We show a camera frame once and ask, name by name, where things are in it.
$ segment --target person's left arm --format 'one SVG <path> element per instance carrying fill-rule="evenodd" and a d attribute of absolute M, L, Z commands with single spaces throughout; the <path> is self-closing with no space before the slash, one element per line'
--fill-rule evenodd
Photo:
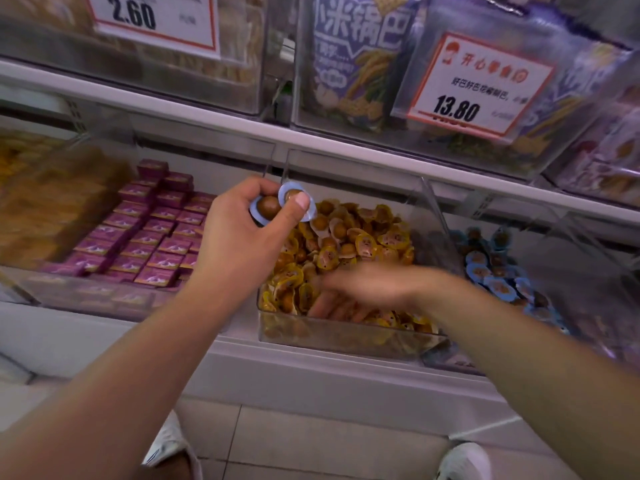
<path fill-rule="evenodd" d="M 250 202 L 278 188 L 249 178 L 213 202 L 183 290 L 2 435 L 0 478 L 132 475 L 220 328 L 266 279 L 308 208 L 300 193 L 272 223 L 256 227 Z"/>

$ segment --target white shoe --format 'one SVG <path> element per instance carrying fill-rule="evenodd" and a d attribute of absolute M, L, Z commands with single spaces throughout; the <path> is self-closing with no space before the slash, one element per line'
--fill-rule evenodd
<path fill-rule="evenodd" d="M 440 462 L 435 480 L 491 480 L 491 460 L 482 446 L 462 443 Z"/>
<path fill-rule="evenodd" d="M 151 448 L 149 448 L 149 451 L 145 455 L 142 464 L 146 467 L 155 467 L 163 460 L 171 458 L 173 455 L 182 451 L 189 456 L 193 480 L 202 480 L 200 462 L 182 435 L 178 415 L 175 411 L 171 411 L 164 421 L 162 428 L 158 431 L 156 439 L 151 444 Z"/>

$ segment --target person's right arm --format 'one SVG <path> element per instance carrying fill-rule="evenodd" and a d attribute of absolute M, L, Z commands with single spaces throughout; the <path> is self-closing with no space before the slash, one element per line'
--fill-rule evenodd
<path fill-rule="evenodd" d="M 433 318 L 584 480 L 640 478 L 640 378 L 612 360 L 434 268 L 361 264 L 322 286 Z M 318 300 L 314 312 L 330 315 Z"/>

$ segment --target price 2.60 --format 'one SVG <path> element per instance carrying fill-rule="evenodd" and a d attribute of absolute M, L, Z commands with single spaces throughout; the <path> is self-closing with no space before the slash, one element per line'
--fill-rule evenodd
<path fill-rule="evenodd" d="M 127 12 L 129 17 L 123 17 L 120 12 L 122 10 L 122 3 L 120 0 L 108 0 L 113 6 L 113 19 L 120 23 L 132 23 L 137 27 L 142 27 L 149 30 L 156 30 L 156 17 L 154 10 L 146 3 L 138 3 L 135 0 L 127 0 Z"/>
<path fill-rule="evenodd" d="M 440 96 L 434 112 L 439 112 L 443 116 L 452 117 L 457 120 L 464 120 L 470 123 L 474 120 L 478 111 L 480 111 L 479 104 L 471 104 L 469 101 L 462 101 L 457 108 L 455 108 L 455 106 L 455 97 L 447 97 L 446 95 Z"/>

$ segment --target price tag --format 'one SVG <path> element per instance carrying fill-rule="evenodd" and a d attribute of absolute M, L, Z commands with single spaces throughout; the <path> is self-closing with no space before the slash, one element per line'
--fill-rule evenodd
<path fill-rule="evenodd" d="M 220 58 L 217 0 L 88 0 L 95 30 Z"/>
<path fill-rule="evenodd" d="M 407 117 L 507 141 L 553 71 L 480 40 L 445 33 Z"/>

